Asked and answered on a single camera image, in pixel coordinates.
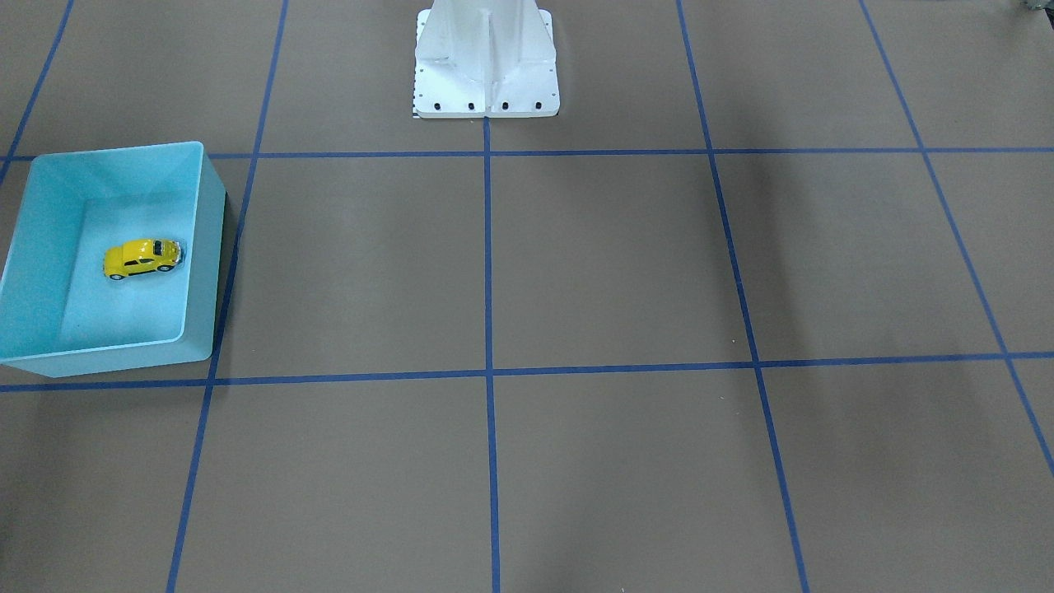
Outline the yellow beetle toy car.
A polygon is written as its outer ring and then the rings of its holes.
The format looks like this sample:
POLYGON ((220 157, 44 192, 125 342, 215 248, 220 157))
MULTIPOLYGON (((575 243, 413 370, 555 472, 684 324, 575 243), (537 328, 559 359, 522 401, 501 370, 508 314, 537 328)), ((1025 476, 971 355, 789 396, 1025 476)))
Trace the yellow beetle toy car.
POLYGON ((183 258, 184 248, 176 240, 129 240, 108 249, 103 255, 102 273, 113 281, 149 273, 169 273, 180 265, 183 258))

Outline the turquoise plastic bin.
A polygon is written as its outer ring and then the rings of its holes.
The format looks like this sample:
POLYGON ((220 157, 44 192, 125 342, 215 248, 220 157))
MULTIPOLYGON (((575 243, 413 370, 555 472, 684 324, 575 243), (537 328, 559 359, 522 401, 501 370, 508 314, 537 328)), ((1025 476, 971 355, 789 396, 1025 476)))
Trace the turquoise plastic bin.
POLYGON ((2 274, 2 363, 79 376, 208 359, 226 189, 197 140, 30 163, 2 274), (168 273, 114 280, 110 248, 173 240, 168 273))

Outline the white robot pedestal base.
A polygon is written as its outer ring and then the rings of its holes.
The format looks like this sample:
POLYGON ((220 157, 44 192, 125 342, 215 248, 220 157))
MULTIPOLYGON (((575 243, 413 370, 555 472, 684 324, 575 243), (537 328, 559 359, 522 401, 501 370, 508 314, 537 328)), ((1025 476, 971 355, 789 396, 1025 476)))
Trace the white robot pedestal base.
POLYGON ((548 118, 561 108, 553 15, 534 1, 434 1, 417 13, 418 118, 548 118))

